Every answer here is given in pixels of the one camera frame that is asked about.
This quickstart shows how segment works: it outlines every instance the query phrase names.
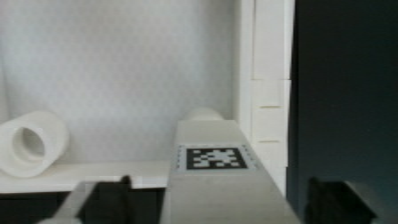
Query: white tape roll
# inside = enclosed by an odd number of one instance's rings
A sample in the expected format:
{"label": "white tape roll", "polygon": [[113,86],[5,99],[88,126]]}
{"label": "white tape roll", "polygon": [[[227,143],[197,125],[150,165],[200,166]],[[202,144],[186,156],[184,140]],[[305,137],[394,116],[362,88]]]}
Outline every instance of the white tape roll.
{"label": "white tape roll", "polygon": [[69,132],[60,118],[31,112],[0,126],[0,169],[15,177],[37,176],[69,146]]}

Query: white shelf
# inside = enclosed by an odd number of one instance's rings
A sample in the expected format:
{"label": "white shelf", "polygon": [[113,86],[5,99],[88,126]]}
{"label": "white shelf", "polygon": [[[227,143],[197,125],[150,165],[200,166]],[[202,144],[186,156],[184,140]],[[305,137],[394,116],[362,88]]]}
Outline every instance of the white shelf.
{"label": "white shelf", "polygon": [[0,193],[71,191],[81,181],[118,181],[124,175],[131,177],[131,188],[163,188],[168,166],[168,161],[58,164],[33,178],[15,178],[0,173]]}

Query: white backdrop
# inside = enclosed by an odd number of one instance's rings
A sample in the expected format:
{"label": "white backdrop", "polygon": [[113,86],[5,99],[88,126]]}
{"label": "white backdrop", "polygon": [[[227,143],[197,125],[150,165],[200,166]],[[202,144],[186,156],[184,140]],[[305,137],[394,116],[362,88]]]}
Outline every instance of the white backdrop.
{"label": "white backdrop", "polygon": [[190,109],[232,116],[234,1],[0,4],[10,117],[44,109],[63,118],[60,162],[168,159]]}

